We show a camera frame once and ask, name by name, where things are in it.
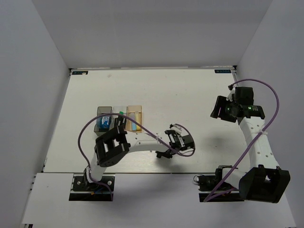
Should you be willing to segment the green highlighter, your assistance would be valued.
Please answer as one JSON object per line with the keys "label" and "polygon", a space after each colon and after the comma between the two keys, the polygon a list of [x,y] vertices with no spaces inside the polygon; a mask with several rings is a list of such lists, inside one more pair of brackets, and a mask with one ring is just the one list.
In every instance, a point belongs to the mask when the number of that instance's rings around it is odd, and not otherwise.
{"label": "green highlighter", "polygon": [[124,117],[124,112],[120,111],[119,114],[120,115],[117,118],[115,118],[114,126],[121,126],[121,120]]}

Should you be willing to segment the light blue marker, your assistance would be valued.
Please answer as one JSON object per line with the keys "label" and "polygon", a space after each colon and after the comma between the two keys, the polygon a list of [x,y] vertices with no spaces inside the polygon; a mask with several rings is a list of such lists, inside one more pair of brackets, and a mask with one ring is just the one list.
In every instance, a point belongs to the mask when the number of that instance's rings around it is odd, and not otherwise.
{"label": "light blue marker", "polygon": [[[136,115],[135,113],[130,113],[130,118],[134,121],[136,121]],[[132,131],[137,131],[137,124],[133,121],[131,121],[131,130]]]}

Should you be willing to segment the cream highlighter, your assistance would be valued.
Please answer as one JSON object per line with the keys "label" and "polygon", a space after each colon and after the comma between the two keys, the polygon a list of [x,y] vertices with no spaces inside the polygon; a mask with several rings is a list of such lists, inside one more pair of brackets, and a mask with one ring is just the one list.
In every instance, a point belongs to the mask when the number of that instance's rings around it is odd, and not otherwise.
{"label": "cream highlighter", "polygon": [[141,126],[140,126],[140,124],[141,124],[141,114],[139,113],[139,112],[135,112],[135,115],[136,115],[136,124],[137,124],[137,131],[141,131],[142,130],[142,128],[141,128]]}

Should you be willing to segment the blue stationery block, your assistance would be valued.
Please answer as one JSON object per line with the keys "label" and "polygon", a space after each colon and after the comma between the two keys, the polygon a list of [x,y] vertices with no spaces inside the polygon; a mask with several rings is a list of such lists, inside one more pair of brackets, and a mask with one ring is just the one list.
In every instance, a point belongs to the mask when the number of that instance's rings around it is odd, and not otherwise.
{"label": "blue stationery block", "polygon": [[99,117],[96,120],[96,126],[100,131],[108,131],[110,129],[110,124],[111,124],[110,115]]}

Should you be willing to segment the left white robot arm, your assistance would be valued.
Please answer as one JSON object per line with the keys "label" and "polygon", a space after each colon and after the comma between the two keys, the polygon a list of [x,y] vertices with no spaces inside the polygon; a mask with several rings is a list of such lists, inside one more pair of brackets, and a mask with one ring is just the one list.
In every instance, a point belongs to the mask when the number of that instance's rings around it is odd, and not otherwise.
{"label": "left white robot arm", "polygon": [[99,187],[106,168],[116,165],[132,152],[155,151],[156,157],[172,158],[183,151],[195,151],[191,134],[181,135],[181,126],[157,133],[135,133],[115,127],[95,140],[94,155],[84,171],[84,184],[91,190]]}

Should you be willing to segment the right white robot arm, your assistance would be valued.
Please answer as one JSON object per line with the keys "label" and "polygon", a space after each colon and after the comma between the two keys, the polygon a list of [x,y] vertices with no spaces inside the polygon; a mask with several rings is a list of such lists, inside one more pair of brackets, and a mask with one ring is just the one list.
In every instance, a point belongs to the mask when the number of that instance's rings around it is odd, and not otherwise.
{"label": "right white robot arm", "polygon": [[238,123],[247,148],[233,166],[217,168],[215,187],[205,202],[218,196],[216,190],[231,186],[243,200],[278,203],[291,177],[274,157],[266,134],[264,110],[254,104],[253,88],[231,87],[230,90],[228,97],[217,97],[210,116]]}

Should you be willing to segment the pink highlighter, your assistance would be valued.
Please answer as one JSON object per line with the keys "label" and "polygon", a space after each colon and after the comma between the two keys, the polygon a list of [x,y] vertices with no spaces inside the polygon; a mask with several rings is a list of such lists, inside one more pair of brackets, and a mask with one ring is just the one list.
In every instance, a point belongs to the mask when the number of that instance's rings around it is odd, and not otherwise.
{"label": "pink highlighter", "polygon": [[121,120],[121,126],[125,129],[126,128],[126,118],[122,118]]}

